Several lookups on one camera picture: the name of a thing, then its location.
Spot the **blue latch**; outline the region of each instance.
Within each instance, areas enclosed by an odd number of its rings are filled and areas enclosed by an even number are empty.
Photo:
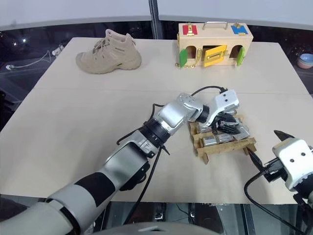
[[[248,32],[245,29],[245,26],[241,25],[239,27],[237,27],[236,25],[232,25],[231,26],[234,34],[248,34]]]

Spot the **pink bowl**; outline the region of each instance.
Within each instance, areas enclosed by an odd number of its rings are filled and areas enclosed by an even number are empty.
[[[303,63],[300,59],[298,59],[297,65],[304,70],[307,70],[313,67],[313,65],[308,65],[306,63]]]

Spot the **box handle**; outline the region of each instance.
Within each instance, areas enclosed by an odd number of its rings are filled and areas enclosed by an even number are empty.
[[[205,22],[205,23],[203,23],[203,27],[202,27],[202,30],[204,30],[204,28],[205,28],[205,25],[206,24],[225,24],[225,26],[223,27],[225,30],[227,30],[227,26],[228,26],[228,23],[227,22],[219,22],[219,21],[208,21],[208,22]]]

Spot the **beige boot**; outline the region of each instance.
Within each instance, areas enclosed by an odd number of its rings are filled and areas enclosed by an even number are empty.
[[[130,34],[122,35],[107,29],[106,37],[98,41],[93,50],[76,56],[76,64],[88,73],[134,70],[141,64],[141,56]]]

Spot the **green latch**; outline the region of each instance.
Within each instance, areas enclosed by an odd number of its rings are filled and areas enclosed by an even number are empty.
[[[237,66],[243,63],[244,56],[245,56],[245,48],[241,47],[237,56]]]
[[[181,50],[179,53],[179,66],[183,67],[187,63],[188,53],[186,49]]]

